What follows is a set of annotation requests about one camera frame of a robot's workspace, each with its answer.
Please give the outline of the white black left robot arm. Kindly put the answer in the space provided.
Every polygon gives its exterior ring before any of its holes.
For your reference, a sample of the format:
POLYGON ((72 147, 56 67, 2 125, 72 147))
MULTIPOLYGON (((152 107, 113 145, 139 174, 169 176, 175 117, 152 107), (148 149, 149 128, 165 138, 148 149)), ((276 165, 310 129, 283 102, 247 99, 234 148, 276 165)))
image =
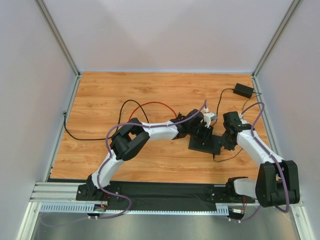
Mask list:
POLYGON ((216 119, 217 115, 205 108, 204 113, 194 109, 186 116, 179 114, 162 123, 145 123, 133 118, 127 123, 119 124, 118 130, 111 136, 105 160, 86 180, 87 195, 93 200, 101 200, 104 193, 100 187, 108 186, 118 168, 137 156, 150 141, 176 140, 189 135, 190 150, 215 155, 212 122, 216 119))

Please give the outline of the black network switch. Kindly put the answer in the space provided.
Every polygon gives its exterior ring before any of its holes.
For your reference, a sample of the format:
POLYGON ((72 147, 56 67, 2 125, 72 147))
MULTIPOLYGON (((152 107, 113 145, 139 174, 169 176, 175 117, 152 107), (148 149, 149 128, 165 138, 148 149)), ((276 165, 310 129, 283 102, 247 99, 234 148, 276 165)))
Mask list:
POLYGON ((221 137, 214 134, 208 136, 206 140, 203 140, 197 136, 191 136, 188 144, 188 149, 212 155, 220 155, 220 140, 221 137))

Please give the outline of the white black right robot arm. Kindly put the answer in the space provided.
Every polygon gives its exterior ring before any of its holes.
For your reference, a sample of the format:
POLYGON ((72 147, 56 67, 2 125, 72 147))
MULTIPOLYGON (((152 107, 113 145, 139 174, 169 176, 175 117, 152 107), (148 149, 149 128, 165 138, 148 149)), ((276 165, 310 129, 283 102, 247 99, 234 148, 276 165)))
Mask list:
POLYGON ((272 151, 250 124, 226 128, 220 144, 228 150, 239 145, 259 166, 256 180, 248 177, 229 178, 227 185, 235 195, 256 199, 263 208, 284 205, 284 212, 300 201, 298 166, 272 151))

